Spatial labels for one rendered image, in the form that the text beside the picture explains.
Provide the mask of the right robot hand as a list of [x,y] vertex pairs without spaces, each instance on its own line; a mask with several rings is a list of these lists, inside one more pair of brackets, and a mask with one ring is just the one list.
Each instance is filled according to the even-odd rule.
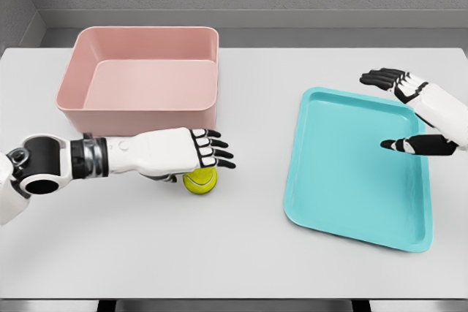
[[468,106],[440,86],[410,72],[381,68],[363,73],[360,82],[393,94],[437,134],[384,140],[382,148],[418,156],[451,156],[468,151]]

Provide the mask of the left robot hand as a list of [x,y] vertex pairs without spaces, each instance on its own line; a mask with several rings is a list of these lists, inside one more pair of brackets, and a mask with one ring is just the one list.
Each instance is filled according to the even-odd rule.
[[173,178],[198,169],[235,169],[221,134],[211,129],[165,129],[131,138],[135,170],[147,178]]

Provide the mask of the yellow-green tennis ball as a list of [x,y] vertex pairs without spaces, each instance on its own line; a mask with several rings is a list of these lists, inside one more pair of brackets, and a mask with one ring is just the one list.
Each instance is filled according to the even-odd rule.
[[215,167],[207,167],[194,170],[183,175],[183,185],[187,191],[203,195],[212,191],[218,181],[218,174]]

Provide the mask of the pink plastic basket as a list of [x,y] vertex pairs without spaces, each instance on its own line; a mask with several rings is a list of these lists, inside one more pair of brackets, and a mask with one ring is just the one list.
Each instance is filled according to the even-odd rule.
[[211,27],[94,26],[76,39],[56,106],[96,136],[215,129],[218,82]]

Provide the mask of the blue plastic tray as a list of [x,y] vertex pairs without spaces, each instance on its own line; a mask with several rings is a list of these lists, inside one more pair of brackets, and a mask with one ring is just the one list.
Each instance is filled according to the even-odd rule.
[[320,232],[428,250],[434,237],[428,159],[381,146],[425,130],[401,102],[310,88],[295,129],[286,216]]

